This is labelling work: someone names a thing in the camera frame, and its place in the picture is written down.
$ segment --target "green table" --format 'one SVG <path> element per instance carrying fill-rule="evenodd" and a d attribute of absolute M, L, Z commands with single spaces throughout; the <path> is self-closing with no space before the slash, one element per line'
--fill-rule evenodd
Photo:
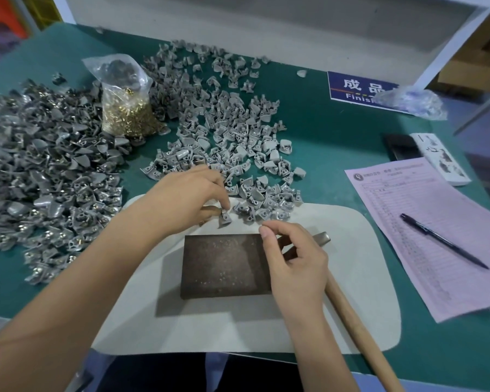
<path fill-rule="evenodd" d="M 0 93 L 18 87 L 26 78 L 51 84 L 61 72 L 70 85 L 90 85 L 92 76 L 80 59 L 110 53 L 127 53 L 141 62 L 153 55 L 160 41 L 105 32 L 89 27 L 55 24 L 22 43 L 0 61 Z M 260 69 L 256 94 L 280 99 L 275 116 L 293 141 L 289 160 L 307 171 L 294 183 L 306 202 L 342 205 L 359 210 L 372 224 L 381 244 L 400 303 L 402 335 L 399 344 L 385 352 L 398 377 L 422 382 L 490 390 L 490 311 L 461 316 L 436 324 L 412 286 L 392 247 L 377 228 L 343 170 L 388 162 L 381 133 L 434 132 L 474 180 L 461 189 L 490 209 L 490 198 L 455 144 L 445 123 L 432 123 L 400 113 L 331 101 L 325 72 L 308 71 L 302 79 L 298 67 L 270 63 Z M 208 78 L 211 72 L 204 71 Z M 248 97 L 242 96 L 245 102 Z M 174 133 L 153 137 L 129 157 L 123 172 L 125 199 L 146 192 L 153 182 L 140 172 L 155 157 L 158 147 L 176 139 Z M 29 270 L 22 264 L 21 248 L 0 252 L 0 317 L 13 317 L 41 287 L 23 281 Z M 294 361 L 292 354 L 257 354 Z M 360 355 L 346 356 L 352 371 L 370 373 Z"/>

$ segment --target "hammer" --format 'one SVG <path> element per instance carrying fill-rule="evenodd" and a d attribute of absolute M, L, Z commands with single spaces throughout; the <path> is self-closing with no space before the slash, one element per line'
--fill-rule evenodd
<path fill-rule="evenodd" d="M 326 232 L 316 234 L 313 238 L 320 247 L 330 242 L 330 237 Z M 284 254 L 284 257 L 286 260 L 297 257 L 296 248 L 289 249 Z M 379 382 L 381 382 L 387 392 L 405 392 L 394 370 L 392 370 L 392 367 L 390 367 L 390 364 L 370 335 L 370 332 L 348 302 L 330 270 L 327 269 L 327 273 L 325 294 L 341 318 L 341 322 L 345 325 L 345 329 L 348 331 L 354 344 L 356 344 L 359 352 L 365 356 L 368 364 L 372 367 L 372 370 L 379 378 Z"/>

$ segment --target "pink form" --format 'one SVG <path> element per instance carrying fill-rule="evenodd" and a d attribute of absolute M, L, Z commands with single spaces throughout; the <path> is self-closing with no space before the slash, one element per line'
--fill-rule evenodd
<path fill-rule="evenodd" d="M 415 218 L 490 267 L 490 211 L 449 185 L 425 158 L 345 173 L 437 323 L 490 307 L 490 270 L 399 217 Z"/>

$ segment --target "yellow crate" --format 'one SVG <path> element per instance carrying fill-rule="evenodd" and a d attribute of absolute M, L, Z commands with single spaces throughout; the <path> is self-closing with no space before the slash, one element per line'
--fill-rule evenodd
<path fill-rule="evenodd" d="M 62 21 L 53 0 L 23 0 L 23 2 L 40 30 L 54 22 Z"/>

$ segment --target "orange plastic chair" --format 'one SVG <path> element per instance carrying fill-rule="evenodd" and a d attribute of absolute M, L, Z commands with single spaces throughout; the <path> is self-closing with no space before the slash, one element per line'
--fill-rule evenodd
<path fill-rule="evenodd" d="M 0 0 L 0 23 L 6 25 L 9 30 L 21 39 L 27 38 L 26 29 L 24 29 L 22 24 L 18 21 L 9 0 Z"/>

